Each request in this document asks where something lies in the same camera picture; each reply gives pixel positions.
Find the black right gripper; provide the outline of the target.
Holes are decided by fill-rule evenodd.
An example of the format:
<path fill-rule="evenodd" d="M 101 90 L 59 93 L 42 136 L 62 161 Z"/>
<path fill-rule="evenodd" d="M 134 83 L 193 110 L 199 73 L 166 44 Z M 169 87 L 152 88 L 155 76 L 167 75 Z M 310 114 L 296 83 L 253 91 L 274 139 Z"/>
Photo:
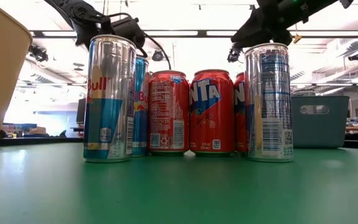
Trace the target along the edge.
<path fill-rule="evenodd" d="M 305 0 L 257 0 L 248 20 L 231 37 L 233 47 L 242 49 L 255 45 L 275 43 L 290 45 L 288 28 L 304 19 L 308 21 L 308 3 Z"/>

